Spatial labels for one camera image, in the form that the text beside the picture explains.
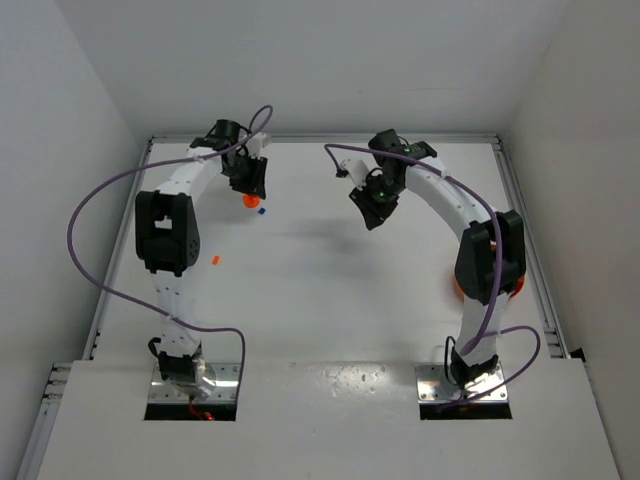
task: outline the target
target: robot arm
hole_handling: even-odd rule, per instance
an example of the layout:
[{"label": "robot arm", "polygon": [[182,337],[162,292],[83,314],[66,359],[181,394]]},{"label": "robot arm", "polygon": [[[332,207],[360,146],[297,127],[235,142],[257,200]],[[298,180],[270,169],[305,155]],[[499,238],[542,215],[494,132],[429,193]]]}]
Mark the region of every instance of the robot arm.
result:
[{"label": "robot arm", "polygon": [[[377,134],[369,148],[421,160],[440,171],[446,171],[436,151],[425,142],[403,145],[394,130]],[[384,223],[398,205],[406,188],[425,200],[453,230],[460,250],[455,275],[464,292],[464,312],[460,334],[452,352],[451,375],[461,388],[484,373],[495,369],[498,361],[496,336],[485,336],[471,351],[464,352],[478,334],[487,313],[494,278],[494,229],[488,212],[468,193],[445,181],[439,175],[400,160],[374,155],[378,167],[369,170],[362,160],[346,160],[339,176],[349,176],[355,184],[350,198],[363,214],[372,230]],[[500,294],[495,303],[487,332],[500,330],[502,311],[515,291],[518,279],[525,273],[524,227],[514,212],[496,213],[503,242],[503,272]]]},{"label": "robot arm", "polygon": [[[233,190],[265,198],[267,159],[261,149],[268,136],[257,134],[241,151],[203,160],[238,143],[240,125],[219,120],[203,138],[196,138],[187,156],[193,162],[176,169],[154,191],[136,196],[136,253],[151,273],[160,307],[191,325],[199,326],[193,314],[189,288],[190,267],[200,253],[200,236],[195,205],[209,183],[219,174],[229,177]],[[202,342],[194,330],[165,319],[163,333],[149,342],[158,358],[160,373],[182,387],[197,387],[202,375]]]}]

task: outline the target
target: orange base ring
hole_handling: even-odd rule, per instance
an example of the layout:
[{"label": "orange base ring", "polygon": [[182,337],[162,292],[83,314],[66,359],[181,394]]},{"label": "orange base ring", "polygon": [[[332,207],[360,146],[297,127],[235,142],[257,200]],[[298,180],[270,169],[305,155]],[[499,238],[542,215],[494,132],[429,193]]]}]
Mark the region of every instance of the orange base ring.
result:
[{"label": "orange base ring", "polygon": [[[513,293],[509,297],[509,300],[511,300],[513,297],[519,294],[520,291],[522,290],[522,287],[524,287],[524,275],[518,279],[518,283],[516,284],[516,289],[513,291]],[[464,292],[460,288],[460,284],[458,283],[458,280],[456,280],[455,274],[453,275],[453,291],[456,293],[456,297],[458,297],[460,300],[464,300]]]},{"label": "orange base ring", "polygon": [[254,197],[253,195],[243,195],[242,202],[247,208],[256,208],[258,205],[260,205],[260,198]]}]

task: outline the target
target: white table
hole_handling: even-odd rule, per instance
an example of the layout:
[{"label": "white table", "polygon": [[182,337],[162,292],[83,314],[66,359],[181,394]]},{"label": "white table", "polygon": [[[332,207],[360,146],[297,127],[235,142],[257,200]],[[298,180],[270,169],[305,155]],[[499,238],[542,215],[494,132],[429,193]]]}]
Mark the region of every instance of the white table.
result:
[{"label": "white table", "polygon": [[[146,343],[160,322],[108,298],[95,359],[73,366],[39,478],[618,478],[582,364],[550,358],[546,345],[509,386],[512,420],[419,420],[413,366],[441,361],[445,337],[460,326],[451,287],[458,245],[410,192],[368,232],[347,196],[352,184],[334,177],[321,145],[268,147],[264,215],[245,208],[224,177],[196,209],[196,314],[248,340],[237,421],[143,421],[154,361]],[[434,147],[452,175],[509,209],[491,144]],[[158,142],[148,161],[184,151]],[[142,187],[171,171],[148,171]],[[133,228],[123,238],[112,284],[155,302]],[[542,334],[532,283],[508,305],[503,325]],[[533,346],[527,333],[499,340],[507,374]],[[239,341],[209,335],[204,351],[234,362]]]}]

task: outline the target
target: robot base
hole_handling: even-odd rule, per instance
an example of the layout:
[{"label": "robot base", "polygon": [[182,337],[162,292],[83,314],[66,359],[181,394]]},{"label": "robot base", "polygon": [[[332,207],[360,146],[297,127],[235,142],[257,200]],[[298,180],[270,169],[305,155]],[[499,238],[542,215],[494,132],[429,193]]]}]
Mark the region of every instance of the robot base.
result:
[{"label": "robot base", "polygon": [[206,363],[202,385],[194,390],[165,382],[156,365],[144,419],[200,420],[189,408],[189,398],[193,396],[195,411],[208,412],[215,421],[234,422],[239,372],[239,363]]},{"label": "robot base", "polygon": [[416,365],[420,420],[490,420],[511,419],[507,387],[502,386],[478,400],[465,405],[446,406],[461,396],[472,397],[503,382],[502,367],[498,363],[492,374],[481,375],[465,385],[465,390],[449,383],[444,365],[428,363]]}]

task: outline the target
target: white enclosure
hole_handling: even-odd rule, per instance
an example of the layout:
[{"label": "white enclosure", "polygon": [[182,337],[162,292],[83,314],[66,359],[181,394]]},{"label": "white enclosure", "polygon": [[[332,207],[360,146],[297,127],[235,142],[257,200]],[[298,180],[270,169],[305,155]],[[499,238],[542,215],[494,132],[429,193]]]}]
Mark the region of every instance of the white enclosure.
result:
[{"label": "white enclosure", "polygon": [[[18,471],[51,365],[82,354],[98,292],[69,262],[65,225],[86,188],[140,155],[56,6],[0,13],[0,479]],[[104,275],[128,184],[105,192],[78,229]]]},{"label": "white enclosure", "polygon": [[567,0],[58,0],[137,131],[507,127]]},{"label": "white enclosure", "polygon": [[575,2],[509,147],[542,262],[624,478],[640,475],[640,4]]},{"label": "white enclosure", "polygon": [[[180,157],[186,146],[156,144],[149,162]],[[491,144],[434,147],[453,176],[508,208]],[[460,328],[455,236],[410,192],[385,225],[368,232],[348,198],[351,182],[335,178],[321,143],[276,143],[265,155],[264,215],[245,208],[224,177],[196,208],[202,249],[188,292],[195,315],[208,326],[241,328],[248,340],[237,421],[143,421],[154,363],[146,343],[161,320],[108,297],[94,359],[71,372],[40,480],[152,480],[187,471],[238,480],[423,472],[617,478],[581,363],[550,358],[546,345],[509,388],[512,420],[420,421],[414,364],[441,361],[444,338]],[[172,169],[148,171],[142,188],[154,189]],[[125,218],[111,283],[153,302],[132,218]],[[531,282],[503,324],[542,333]],[[528,334],[499,341],[507,375],[533,346]],[[235,362],[239,349],[231,334],[204,341],[208,360]]]}]

